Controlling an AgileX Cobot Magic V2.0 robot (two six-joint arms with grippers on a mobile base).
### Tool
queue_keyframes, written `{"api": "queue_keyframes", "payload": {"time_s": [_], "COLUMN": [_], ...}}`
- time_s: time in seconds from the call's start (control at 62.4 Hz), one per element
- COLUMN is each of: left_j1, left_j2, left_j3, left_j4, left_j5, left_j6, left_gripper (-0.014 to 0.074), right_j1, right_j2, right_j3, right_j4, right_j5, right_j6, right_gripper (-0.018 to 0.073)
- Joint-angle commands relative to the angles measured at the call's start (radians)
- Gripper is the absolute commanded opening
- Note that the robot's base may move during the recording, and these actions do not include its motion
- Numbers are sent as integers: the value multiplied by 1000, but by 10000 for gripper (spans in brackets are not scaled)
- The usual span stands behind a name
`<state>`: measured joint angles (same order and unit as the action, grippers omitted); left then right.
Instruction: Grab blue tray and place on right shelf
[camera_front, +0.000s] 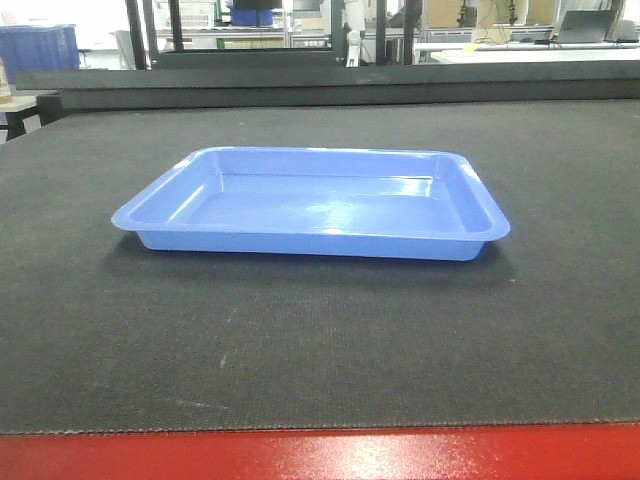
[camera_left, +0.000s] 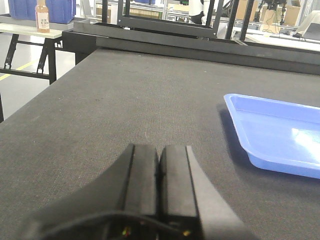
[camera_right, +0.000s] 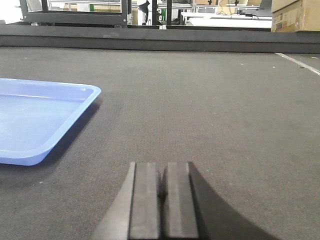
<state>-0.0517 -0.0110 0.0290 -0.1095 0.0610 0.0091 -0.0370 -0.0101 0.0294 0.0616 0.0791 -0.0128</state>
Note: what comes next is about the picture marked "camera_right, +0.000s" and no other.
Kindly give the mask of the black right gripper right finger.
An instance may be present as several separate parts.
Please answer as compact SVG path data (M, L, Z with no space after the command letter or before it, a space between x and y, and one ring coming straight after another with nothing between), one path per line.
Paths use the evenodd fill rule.
M232 208L193 162L169 162L163 174L166 240L275 240Z

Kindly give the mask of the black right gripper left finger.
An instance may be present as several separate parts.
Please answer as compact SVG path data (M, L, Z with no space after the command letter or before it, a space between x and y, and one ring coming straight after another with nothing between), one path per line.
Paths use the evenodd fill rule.
M93 240L159 240L160 176L154 162L132 162Z

